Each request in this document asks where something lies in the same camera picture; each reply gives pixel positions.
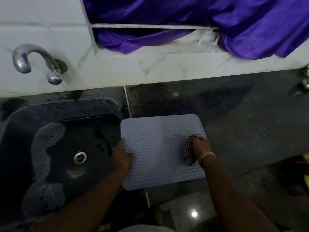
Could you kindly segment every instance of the sink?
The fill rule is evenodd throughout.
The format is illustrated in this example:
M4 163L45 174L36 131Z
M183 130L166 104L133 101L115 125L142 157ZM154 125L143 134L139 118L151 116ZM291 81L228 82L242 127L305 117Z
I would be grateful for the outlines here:
M110 170L121 118L109 98L12 113L0 143L0 224L55 212L95 185Z

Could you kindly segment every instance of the bangle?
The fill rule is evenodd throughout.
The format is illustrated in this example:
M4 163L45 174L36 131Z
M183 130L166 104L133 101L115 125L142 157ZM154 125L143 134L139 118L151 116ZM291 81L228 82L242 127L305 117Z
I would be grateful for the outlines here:
M216 158L216 155L215 155L213 152L211 152L211 151L203 152L203 153L201 154L201 167L202 167L202 168L203 168L203 160L204 160L205 157L208 156L208 155L214 156L214 157Z

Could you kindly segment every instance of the purple curtain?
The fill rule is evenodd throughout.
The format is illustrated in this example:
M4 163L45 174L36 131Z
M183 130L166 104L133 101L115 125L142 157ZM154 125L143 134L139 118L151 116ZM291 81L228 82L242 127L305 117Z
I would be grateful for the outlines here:
M309 38L309 0L83 0L91 23L217 26L235 56L288 56ZM192 30L93 28L103 47L122 53L162 45Z

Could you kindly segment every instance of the white tile wall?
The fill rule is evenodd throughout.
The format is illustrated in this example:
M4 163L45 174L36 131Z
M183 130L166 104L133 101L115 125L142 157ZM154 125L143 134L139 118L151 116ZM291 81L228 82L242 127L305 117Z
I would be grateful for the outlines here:
M100 50L96 57L80 0L0 2L0 97L284 70L309 64L309 41L285 59L272 56L249 61L212 45L198 46L202 36L199 32L168 47L144 47L121 57ZM40 45L68 64L63 83L48 83L45 62L35 53L29 56L31 73L15 70L11 54L24 43Z

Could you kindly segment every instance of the gray mat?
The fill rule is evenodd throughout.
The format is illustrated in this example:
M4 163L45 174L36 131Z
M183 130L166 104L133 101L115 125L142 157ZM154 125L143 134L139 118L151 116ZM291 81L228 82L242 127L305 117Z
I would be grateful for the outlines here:
M133 161L123 187L136 190L205 177L197 163L189 167L183 162L183 148L191 134L206 137L194 114L124 119L121 137Z

